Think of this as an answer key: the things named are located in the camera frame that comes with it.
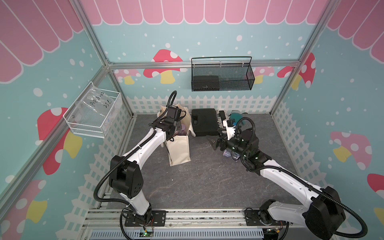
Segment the purple hourglass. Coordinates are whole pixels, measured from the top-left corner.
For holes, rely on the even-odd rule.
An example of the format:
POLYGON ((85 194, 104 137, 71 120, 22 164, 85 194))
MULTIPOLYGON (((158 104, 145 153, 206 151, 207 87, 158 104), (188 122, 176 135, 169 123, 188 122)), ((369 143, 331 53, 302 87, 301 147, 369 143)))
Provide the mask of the purple hourglass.
POLYGON ((234 161, 238 161, 240 158, 240 154, 238 154, 236 152, 228 151, 228 150, 224 151, 223 156, 225 156, 227 158, 231 157, 231 159, 234 161))

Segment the cream canvas tote bag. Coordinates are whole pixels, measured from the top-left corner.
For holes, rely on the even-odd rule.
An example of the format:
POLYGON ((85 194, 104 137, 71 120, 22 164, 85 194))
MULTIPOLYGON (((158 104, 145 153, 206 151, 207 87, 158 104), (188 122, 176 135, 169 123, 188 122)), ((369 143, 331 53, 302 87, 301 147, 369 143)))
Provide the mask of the cream canvas tote bag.
MULTIPOLYGON (((173 167, 191 161, 189 136, 195 136, 196 134, 194 133, 192 127, 192 117, 189 113, 189 110, 179 104, 169 106, 176 106, 187 112, 187 115, 181 120, 181 130, 176 131, 174 137, 171 140, 165 141, 165 146, 169 156, 169 163, 170 166, 173 167)), ((158 113, 159 119, 165 116, 167 107, 161 108, 160 112, 158 113)))

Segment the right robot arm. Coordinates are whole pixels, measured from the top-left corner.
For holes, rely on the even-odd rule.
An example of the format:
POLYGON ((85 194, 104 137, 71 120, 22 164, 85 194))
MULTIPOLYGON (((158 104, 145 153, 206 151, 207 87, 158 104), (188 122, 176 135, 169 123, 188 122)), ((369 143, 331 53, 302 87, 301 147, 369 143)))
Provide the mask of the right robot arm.
POLYGON ((274 182, 300 202, 293 205, 270 199, 258 210, 246 209, 247 219, 258 220, 264 226, 281 223, 286 229, 290 224, 301 225, 321 240, 334 235, 350 239, 367 235, 365 221, 341 202, 335 189, 313 185, 263 153, 259 149, 256 125, 250 118, 242 117, 238 121, 226 118, 222 123, 219 137, 209 140, 213 149, 229 151, 246 171, 274 182))

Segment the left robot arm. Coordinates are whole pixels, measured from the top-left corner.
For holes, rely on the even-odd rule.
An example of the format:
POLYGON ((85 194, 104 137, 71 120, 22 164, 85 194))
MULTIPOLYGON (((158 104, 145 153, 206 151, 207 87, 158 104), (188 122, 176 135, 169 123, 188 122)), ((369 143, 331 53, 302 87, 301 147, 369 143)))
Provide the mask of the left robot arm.
POLYGON ((123 156, 114 156, 110 162, 110 170, 97 184, 93 197, 97 202, 116 202, 129 207, 129 211, 136 217, 137 222, 143 226, 148 225, 152 219, 152 206, 142 191, 144 179, 142 168, 147 159, 161 144, 173 141, 176 131, 181 129, 180 121, 186 111, 174 106, 177 91, 173 91, 166 104, 166 109, 150 123, 150 130, 133 149, 123 156), (120 193, 123 198, 104 199, 99 196, 102 185, 108 181, 109 186, 120 193))

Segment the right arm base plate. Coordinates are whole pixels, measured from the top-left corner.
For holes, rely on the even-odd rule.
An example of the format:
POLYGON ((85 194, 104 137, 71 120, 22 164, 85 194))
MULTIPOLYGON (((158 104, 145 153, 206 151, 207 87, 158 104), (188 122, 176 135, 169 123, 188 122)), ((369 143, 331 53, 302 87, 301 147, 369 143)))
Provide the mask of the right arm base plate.
POLYGON ((264 210, 246 208, 244 210, 245 220, 247 226, 286 226, 287 223, 284 221, 276 221, 271 215, 264 210))

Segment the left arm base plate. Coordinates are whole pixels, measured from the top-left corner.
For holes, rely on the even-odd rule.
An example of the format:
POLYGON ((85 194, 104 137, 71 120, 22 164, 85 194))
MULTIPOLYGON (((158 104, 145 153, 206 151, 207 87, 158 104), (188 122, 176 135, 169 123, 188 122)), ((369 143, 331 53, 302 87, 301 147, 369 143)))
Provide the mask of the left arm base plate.
POLYGON ((148 211, 144 216, 129 212, 123 217, 125 227, 164 227, 166 211, 148 211))

